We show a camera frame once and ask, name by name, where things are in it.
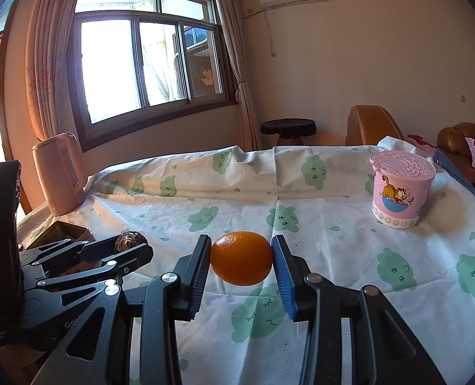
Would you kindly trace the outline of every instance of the kettle handle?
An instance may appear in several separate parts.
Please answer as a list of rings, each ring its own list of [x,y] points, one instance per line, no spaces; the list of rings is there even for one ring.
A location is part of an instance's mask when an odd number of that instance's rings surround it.
[[[84,172],[83,158],[81,156],[80,146],[77,142],[75,135],[71,132],[62,133],[56,136],[56,141],[59,145],[63,145],[68,148],[72,163],[74,164],[75,173],[77,174],[78,181],[74,185],[74,190],[78,190],[79,186],[81,189],[84,188],[88,182],[88,177]]]

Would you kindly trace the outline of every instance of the white tablecloth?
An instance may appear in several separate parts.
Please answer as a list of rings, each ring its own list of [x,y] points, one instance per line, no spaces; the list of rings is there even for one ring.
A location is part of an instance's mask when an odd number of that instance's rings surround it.
[[[475,371],[475,198],[440,172],[415,227],[384,226],[371,212],[369,157],[380,150],[233,147],[139,160],[95,175],[84,204],[58,219],[89,227],[97,239],[128,229],[146,236],[154,259],[127,276],[124,289],[173,269],[200,234],[213,241],[238,230],[282,234],[293,254],[336,285],[377,285],[446,382],[462,385]],[[21,243],[53,221],[46,206],[34,211],[19,226]],[[406,267],[401,282],[393,274]],[[138,383],[135,327],[130,375]],[[298,384],[306,328],[285,316],[273,270],[252,287],[210,270],[200,312],[177,323],[183,382]],[[349,364],[345,345],[343,383]]]

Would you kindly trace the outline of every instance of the pink electric kettle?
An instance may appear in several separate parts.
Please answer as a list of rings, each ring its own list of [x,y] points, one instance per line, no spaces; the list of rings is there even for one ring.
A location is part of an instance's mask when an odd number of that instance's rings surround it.
[[[69,213],[83,203],[88,176],[75,136],[68,132],[33,147],[34,164],[53,216]]]

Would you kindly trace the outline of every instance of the window pane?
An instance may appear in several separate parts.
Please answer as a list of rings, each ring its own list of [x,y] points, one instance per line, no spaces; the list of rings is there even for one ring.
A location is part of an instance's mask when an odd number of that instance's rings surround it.
[[[184,26],[184,35],[186,37],[193,95],[200,97],[202,95],[222,94],[213,32]],[[188,39],[193,42],[191,45],[188,43]]]
[[[154,12],[155,0],[78,0],[75,6],[76,13],[97,10]]]
[[[161,0],[161,11],[196,20],[213,20],[208,0]]]
[[[145,86],[151,106],[186,98],[175,29],[172,24],[139,24]]]
[[[82,23],[81,56],[92,123],[140,108],[130,20]]]

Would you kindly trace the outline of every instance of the sofa armrest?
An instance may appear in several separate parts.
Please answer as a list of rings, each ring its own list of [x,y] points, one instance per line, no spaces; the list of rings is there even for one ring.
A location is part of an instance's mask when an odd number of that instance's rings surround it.
[[[376,145],[385,136],[403,140],[389,112],[380,106],[353,106],[348,115],[346,146]]]
[[[465,136],[460,129],[455,127],[445,127],[437,137],[437,146],[446,152],[461,155],[472,161],[471,150],[465,140]]]

